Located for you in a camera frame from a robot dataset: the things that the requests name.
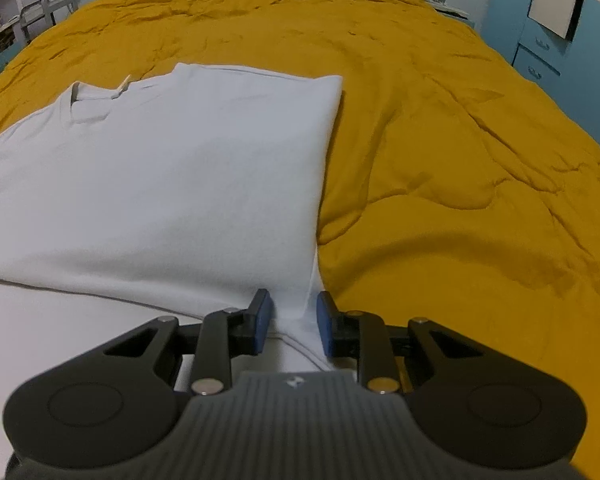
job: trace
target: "cabinet door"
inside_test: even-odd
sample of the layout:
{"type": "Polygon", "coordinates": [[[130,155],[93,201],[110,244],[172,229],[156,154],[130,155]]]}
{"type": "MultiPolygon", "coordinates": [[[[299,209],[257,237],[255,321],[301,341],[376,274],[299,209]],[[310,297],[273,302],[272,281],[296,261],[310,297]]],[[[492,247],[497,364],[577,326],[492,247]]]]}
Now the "cabinet door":
{"type": "Polygon", "coordinates": [[[585,0],[560,83],[556,104],[600,144],[600,2],[585,0]]]}
{"type": "Polygon", "coordinates": [[[513,63],[531,0],[490,0],[482,25],[483,40],[513,63]]]}

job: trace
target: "bed sheet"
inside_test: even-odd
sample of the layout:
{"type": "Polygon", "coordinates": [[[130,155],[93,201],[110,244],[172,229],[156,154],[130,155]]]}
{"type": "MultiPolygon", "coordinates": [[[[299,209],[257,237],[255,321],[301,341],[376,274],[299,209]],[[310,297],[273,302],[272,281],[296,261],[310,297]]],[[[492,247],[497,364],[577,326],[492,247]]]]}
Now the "bed sheet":
{"type": "MultiPolygon", "coordinates": [[[[33,376],[164,314],[142,304],[0,283],[0,478],[13,452],[2,430],[2,409],[10,393],[33,376]]],[[[177,316],[181,324],[200,321],[177,316]]],[[[188,387],[190,362],[190,356],[183,359],[176,389],[188,387]]],[[[232,360],[234,379],[244,370],[328,368],[288,337],[275,335],[267,339],[261,356],[232,360]]]]}
{"type": "Polygon", "coordinates": [[[593,139],[423,0],[99,0],[0,74],[0,131],[75,80],[177,62],[342,75],[317,230],[338,307],[426,316],[565,380],[589,417],[574,463],[600,480],[593,139]]]}

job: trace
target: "white t-shirt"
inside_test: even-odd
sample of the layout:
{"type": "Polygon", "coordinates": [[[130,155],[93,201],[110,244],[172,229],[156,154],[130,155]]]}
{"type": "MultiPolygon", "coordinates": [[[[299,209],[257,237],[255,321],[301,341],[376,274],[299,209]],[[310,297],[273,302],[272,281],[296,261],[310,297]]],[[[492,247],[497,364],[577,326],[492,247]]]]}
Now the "white t-shirt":
{"type": "Polygon", "coordinates": [[[75,83],[0,134],[0,280],[193,316],[265,287],[298,319],[341,85],[184,64],[75,83]]]}

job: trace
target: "wrinkled fabric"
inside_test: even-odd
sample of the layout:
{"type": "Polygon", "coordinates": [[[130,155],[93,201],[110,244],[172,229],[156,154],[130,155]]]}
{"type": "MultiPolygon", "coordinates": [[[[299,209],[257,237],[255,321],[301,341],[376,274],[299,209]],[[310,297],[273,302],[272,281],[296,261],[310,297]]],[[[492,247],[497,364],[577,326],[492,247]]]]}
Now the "wrinkled fabric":
{"type": "Polygon", "coordinates": [[[342,75],[317,232],[338,307],[426,316],[565,380],[589,417],[574,464],[600,479],[600,147],[582,129],[423,0],[99,0],[0,75],[0,131],[75,80],[177,62],[342,75]]]}

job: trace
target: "mustard yellow blanket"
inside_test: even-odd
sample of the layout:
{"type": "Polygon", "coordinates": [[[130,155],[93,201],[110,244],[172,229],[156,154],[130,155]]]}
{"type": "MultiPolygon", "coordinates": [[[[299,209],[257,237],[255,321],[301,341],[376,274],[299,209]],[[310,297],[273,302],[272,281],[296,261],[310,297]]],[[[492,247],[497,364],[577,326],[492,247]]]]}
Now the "mustard yellow blanket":
{"type": "Polygon", "coordinates": [[[179,61],[344,76],[318,226],[338,306],[426,316],[567,381],[589,415],[574,463],[600,479],[600,147],[585,132],[422,0],[100,0],[0,75],[0,132],[75,80],[115,88],[179,61]]]}

